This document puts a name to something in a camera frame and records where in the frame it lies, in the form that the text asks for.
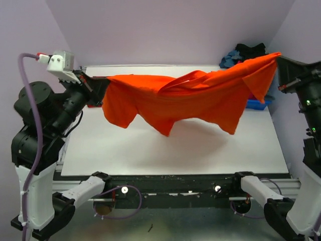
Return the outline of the orange t shirt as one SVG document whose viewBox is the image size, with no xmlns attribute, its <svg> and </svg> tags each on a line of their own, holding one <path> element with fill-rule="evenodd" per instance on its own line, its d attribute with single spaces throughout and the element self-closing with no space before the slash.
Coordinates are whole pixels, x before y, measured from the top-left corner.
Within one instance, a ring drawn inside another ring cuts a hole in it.
<svg viewBox="0 0 321 241">
<path fill-rule="evenodd" d="M 273 81 L 279 52 L 246 60 L 227 70 L 196 70 L 173 78 L 115 75 L 103 98 L 103 113 L 113 125 L 126 128 L 140 115 L 168 136 L 175 122 L 199 118 L 234 134 L 249 96 L 261 103 Z"/>
</svg>

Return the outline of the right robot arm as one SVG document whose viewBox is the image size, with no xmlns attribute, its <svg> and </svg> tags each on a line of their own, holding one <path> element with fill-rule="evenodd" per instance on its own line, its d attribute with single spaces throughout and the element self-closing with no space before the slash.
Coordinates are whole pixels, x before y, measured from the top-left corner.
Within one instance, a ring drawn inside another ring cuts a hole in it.
<svg viewBox="0 0 321 241">
<path fill-rule="evenodd" d="M 284 240 L 320 240 L 320 62 L 278 57 L 279 87 L 298 97 L 307 128 L 303 139 L 299 188 L 293 198 L 274 191 L 252 172 L 236 172 L 231 192 L 249 195 L 263 208 L 264 219 Z"/>
</svg>

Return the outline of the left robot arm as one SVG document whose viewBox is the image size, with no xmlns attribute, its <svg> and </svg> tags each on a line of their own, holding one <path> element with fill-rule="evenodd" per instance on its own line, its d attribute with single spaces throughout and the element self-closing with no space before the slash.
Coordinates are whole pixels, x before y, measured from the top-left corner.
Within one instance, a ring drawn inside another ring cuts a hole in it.
<svg viewBox="0 0 321 241">
<path fill-rule="evenodd" d="M 85 106 L 102 105 L 110 83 L 106 77 L 90 77 L 80 70 L 75 75 L 76 83 L 62 81 L 62 93 L 55 93 L 42 81 L 28 83 L 14 105 L 24 126 L 11 144 L 21 192 L 20 214 L 11 225 L 22 231 L 23 240 L 48 240 L 87 200 L 111 193 L 111 177 L 102 172 L 93 173 L 70 190 L 52 189 L 66 138 L 80 124 Z"/>
</svg>

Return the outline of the blue plastic bin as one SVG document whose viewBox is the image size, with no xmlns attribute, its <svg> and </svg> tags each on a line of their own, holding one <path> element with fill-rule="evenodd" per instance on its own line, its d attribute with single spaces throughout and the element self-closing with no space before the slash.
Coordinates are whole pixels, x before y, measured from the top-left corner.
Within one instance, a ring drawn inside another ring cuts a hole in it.
<svg viewBox="0 0 321 241">
<path fill-rule="evenodd" d="M 266 100 L 265 103 L 261 103 L 258 100 L 249 99 L 246 103 L 246 109 L 253 109 L 253 110 L 264 110 L 267 106 L 272 103 L 270 100 Z"/>
</svg>

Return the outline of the black t shirt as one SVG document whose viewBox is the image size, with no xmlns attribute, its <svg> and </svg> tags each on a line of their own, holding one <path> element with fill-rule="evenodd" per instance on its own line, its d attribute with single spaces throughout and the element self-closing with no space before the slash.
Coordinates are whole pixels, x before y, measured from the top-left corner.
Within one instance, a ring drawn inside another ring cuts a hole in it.
<svg viewBox="0 0 321 241">
<path fill-rule="evenodd" d="M 265 48 L 264 43 L 260 43 L 254 47 L 249 47 L 245 44 L 237 44 L 235 50 L 239 52 L 239 55 L 245 61 L 266 55 Z"/>
</svg>

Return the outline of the grey blue t shirt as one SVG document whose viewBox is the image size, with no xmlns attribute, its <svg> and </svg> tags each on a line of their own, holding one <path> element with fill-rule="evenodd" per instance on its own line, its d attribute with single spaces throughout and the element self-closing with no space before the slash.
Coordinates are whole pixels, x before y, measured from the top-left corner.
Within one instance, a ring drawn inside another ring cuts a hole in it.
<svg viewBox="0 0 321 241">
<path fill-rule="evenodd" d="M 237 50 L 233 50 L 222 58 L 219 66 L 222 69 L 229 69 L 242 61 L 243 61 L 243 57 L 240 56 L 240 52 Z"/>
</svg>

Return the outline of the aluminium frame profile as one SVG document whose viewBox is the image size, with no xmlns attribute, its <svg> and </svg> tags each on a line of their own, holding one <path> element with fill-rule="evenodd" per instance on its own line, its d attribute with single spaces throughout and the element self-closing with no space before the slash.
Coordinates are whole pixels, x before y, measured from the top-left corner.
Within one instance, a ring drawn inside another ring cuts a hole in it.
<svg viewBox="0 0 321 241">
<path fill-rule="evenodd" d="M 66 191 L 76 186 L 77 184 L 80 184 L 80 182 L 84 180 L 84 177 L 79 177 L 79 176 L 76 176 L 75 178 L 62 176 L 63 167 L 67 162 L 66 155 L 67 155 L 67 149 L 70 142 L 71 134 L 79 126 L 82 120 L 82 117 L 83 117 L 83 110 L 80 112 L 80 114 L 76 116 L 75 121 L 73 121 L 65 131 L 62 131 L 61 138 L 64 141 L 64 145 L 59 151 L 58 161 L 57 161 L 57 165 L 56 165 L 54 177 L 53 177 L 53 190 L 55 191 Z"/>
</svg>

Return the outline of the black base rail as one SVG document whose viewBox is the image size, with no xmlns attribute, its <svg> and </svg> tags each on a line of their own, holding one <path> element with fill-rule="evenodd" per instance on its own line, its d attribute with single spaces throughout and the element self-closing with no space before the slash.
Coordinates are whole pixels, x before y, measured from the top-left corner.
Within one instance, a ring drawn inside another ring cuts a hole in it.
<svg viewBox="0 0 321 241">
<path fill-rule="evenodd" d="M 227 208 L 230 199 L 247 197 L 234 174 L 113 175 L 111 187 L 121 185 L 130 187 L 127 194 L 116 191 L 119 209 Z"/>
</svg>

